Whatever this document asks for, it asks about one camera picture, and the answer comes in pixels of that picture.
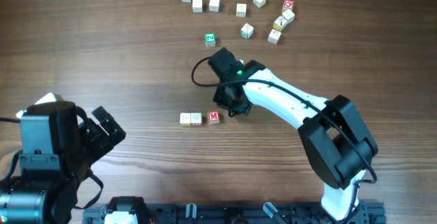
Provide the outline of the yellow-edged white block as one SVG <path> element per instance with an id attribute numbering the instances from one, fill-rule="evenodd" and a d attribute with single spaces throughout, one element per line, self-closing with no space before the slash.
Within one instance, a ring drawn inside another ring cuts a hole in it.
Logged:
<path id="1" fill-rule="evenodd" d="M 181 113 L 180 114 L 180 125 L 181 126 L 191 126 L 191 113 Z"/>

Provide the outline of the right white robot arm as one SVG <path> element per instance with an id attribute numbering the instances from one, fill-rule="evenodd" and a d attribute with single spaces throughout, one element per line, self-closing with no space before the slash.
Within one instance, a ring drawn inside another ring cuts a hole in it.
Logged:
<path id="1" fill-rule="evenodd" d="M 206 60 L 219 79 L 213 101 L 230 117 L 247 115 L 257 105 L 298 131 L 312 170 L 324 182 L 322 211 L 308 216 L 309 221 L 373 221 L 360 212 L 358 191 L 377 181 L 371 161 L 378 146 L 351 100 L 303 92 L 255 60 L 243 64 L 226 48 Z"/>

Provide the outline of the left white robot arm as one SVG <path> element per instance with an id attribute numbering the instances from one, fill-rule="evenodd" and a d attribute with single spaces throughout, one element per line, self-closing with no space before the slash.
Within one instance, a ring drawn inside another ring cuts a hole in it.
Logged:
<path id="1" fill-rule="evenodd" d="M 28 107 L 20 119 L 23 148 L 11 165 L 20 175 L 9 171 L 1 180 L 2 223 L 68 223 L 81 183 L 104 186 L 91 166 L 126 133 L 103 107 L 92 114 L 69 101 Z"/>

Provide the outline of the red U side block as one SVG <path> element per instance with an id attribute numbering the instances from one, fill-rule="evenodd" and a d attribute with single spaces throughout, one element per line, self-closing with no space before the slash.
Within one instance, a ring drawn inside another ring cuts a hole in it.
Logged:
<path id="1" fill-rule="evenodd" d="M 191 113 L 191 125 L 201 126 L 203 124 L 203 118 L 201 113 Z"/>

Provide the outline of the red M letter block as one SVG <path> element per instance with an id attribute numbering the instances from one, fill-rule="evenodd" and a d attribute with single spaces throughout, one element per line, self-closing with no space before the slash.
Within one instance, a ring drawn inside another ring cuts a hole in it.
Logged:
<path id="1" fill-rule="evenodd" d="M 218 124 L 221 121 L 220 113 L 218 110 L 208 111 L 207 117 L 209 124 Z"/>

